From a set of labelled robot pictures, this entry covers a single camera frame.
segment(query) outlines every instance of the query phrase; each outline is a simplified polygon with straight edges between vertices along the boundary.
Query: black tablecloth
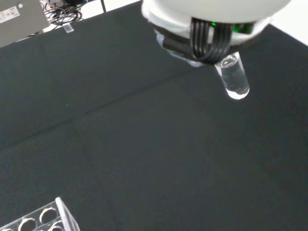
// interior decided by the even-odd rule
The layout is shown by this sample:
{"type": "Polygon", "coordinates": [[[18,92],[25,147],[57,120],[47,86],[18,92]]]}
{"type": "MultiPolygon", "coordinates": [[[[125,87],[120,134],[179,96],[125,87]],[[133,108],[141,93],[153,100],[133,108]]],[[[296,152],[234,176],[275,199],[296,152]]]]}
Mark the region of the black tablecloth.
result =
{"type": "Polygon", "coordinates": [[[230,100],[140,3],[0,49],[0,226],[62,197],[84,231],[308,229],[308,47],[269,26],[230,100]]]}

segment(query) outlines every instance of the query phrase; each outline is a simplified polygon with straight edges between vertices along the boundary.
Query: white floor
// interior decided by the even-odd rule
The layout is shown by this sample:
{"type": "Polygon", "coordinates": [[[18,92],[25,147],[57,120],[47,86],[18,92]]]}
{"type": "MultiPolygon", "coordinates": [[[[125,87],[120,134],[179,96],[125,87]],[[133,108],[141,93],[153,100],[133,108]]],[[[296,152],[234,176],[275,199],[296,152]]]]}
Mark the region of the white floor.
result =
{"type": "MultiPolygon", "coordinates": [[[[136,1],[138,0],[104,0],[107,11],[117,9],[136,1]]],[[[272,24],[295,39],[308,45],[307,12],[308,0],[292,0],[287,7],[274,15],[272,24]]],[[[95,0],[86,4],[82,8],[82,13],[85,19],[103,13],[101,0],[95,0]]]]}

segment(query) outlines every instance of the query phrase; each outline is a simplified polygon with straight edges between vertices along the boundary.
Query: black wire bundle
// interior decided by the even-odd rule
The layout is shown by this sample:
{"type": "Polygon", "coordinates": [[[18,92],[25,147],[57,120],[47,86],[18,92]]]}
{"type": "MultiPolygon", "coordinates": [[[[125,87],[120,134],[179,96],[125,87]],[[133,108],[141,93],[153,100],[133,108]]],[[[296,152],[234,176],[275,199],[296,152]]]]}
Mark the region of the black wire bundle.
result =
{"type": "Polygon", "coordinates": [[[82,5],[67,5],[63,7],[57,7],[54,9],[50,9],[45,11],[45,15],[47,20],[51,22],[51,24],[56,25],[54,29],[59,26],[63,26],[65,23],[73,23],[82,20],[82,13],[80,12],[82,5]]]}
{"type": "Polygon", "coordinates": [[[231,35],[234,25],[216,23],[213,42],[208,43],[210,22],[193,18],[191,23],[190,47],[194,59],[215,64],[229,52],[231,35]]]}

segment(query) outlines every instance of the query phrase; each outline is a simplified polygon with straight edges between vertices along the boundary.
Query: white label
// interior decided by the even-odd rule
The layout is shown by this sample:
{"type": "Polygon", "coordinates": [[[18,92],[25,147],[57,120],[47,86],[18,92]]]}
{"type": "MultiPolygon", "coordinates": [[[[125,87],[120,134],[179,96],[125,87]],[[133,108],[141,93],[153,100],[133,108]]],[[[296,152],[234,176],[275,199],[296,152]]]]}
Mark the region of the white label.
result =
{"type": "Polygon", "coordinates": [[[60,0],[47,0],[47,2],[48,2],[49,4],[55,4],[55,3],[60,2],[60,0]]]}
{"type": "Polygon", "coordinates": [[[18,12],[17,7],[13,6],[7,10],[0,12],[0,23],[4,23],[18,16],[20,16],[20,13],[18,12]]]}

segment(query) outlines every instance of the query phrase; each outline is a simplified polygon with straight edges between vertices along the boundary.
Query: gray device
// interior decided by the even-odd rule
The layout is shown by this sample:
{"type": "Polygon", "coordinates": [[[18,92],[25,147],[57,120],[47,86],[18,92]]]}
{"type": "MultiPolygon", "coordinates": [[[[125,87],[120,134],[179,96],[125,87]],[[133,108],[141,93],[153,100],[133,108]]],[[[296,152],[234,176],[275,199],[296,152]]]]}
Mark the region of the gray device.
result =
{"type": "Polygon", "coordinates": [[[0,0],[0,47],[48,26],[39,0],[0,0]]]}

